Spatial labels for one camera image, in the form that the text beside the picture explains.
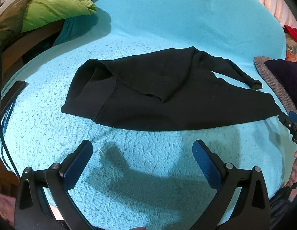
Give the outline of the person's right hand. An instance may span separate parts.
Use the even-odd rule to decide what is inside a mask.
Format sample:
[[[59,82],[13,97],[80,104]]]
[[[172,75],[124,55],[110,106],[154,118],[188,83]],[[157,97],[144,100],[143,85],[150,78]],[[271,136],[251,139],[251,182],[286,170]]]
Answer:
[[[294,154],[295,161],[293,162],[292,171],[289,178],[289,186],[297,182],[297,151]]]

